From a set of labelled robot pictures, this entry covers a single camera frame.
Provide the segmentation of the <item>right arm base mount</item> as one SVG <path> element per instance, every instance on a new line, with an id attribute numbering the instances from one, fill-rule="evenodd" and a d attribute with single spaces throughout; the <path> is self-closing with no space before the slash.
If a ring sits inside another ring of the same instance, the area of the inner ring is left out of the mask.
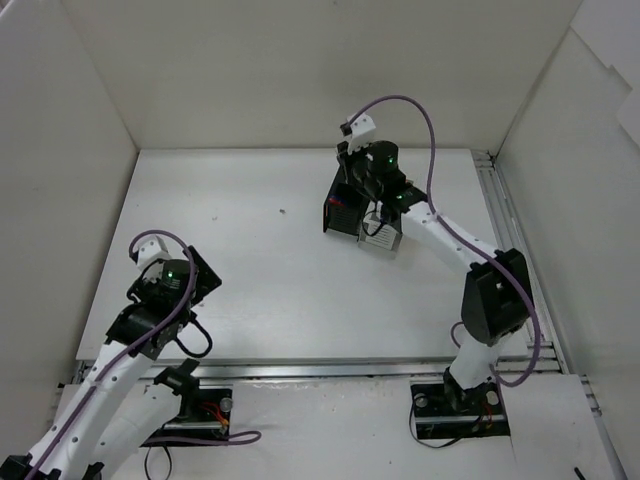
<path id="1" fill-rule="evenodd" d="M 463 440 L 509 437 L 511 430 L 498 386 L 490 382 L 465 406 L 454 407 L 442 383 L 412 384 L 408 426 L 413 439 L 431 448 Z"/>

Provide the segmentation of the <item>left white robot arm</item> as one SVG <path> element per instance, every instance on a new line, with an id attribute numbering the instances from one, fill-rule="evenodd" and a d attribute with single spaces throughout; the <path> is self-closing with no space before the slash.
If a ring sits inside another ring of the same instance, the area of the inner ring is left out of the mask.
<path id="1" fill-rule="evenodd" d="M 106 334 L 97 360 L 49 431 L 24 455 L 1 465 L 4 479 L 108 479 L 164 424 L 191 418 L 200 406 L 200 381 L 190 353 L 167 367 L 125 413 L 118 410 L 139 379 L 195 321 L 193 305 L 222 283 L 193 246 L 170 258 L 154 237 L 134 252 L 141 271 Z"/>

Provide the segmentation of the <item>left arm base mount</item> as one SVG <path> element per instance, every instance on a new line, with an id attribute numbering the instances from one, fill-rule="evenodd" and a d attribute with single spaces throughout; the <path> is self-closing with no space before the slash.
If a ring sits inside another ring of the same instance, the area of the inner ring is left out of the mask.
<path id="1" fill-rule="evenodd" d="M 207 387 L 194 372 L 199 361 L 186 359 L 179 366 L 164 368 L 152 380 L 154 386 L 168 387 L 180 400 L 178 413 L 165 421 L 143 443 L 144 447 L 204 446 L 207 441 L 226 443 L 230 435 L 232 388 Z"/>

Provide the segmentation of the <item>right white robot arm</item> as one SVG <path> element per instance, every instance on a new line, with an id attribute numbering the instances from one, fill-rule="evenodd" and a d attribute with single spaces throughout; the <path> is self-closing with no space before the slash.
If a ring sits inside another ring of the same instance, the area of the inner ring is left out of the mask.
<path id="1" fill-rule="evenodd" d="M 467 335 L 443 375 L 445 405 L 464 412 L 491 381 L 504 343 L 526 322 L 539 322 L 524 255 L 491 247 L 436 209 L 432 188 L 419 188 L 399 168 L 399 148 L 390 141 L 337 146 L 345 183 L 380 209 L 379 223 L 399 221 L 402 232 L 427 246 L 463 275 L 461 321 Z"/>

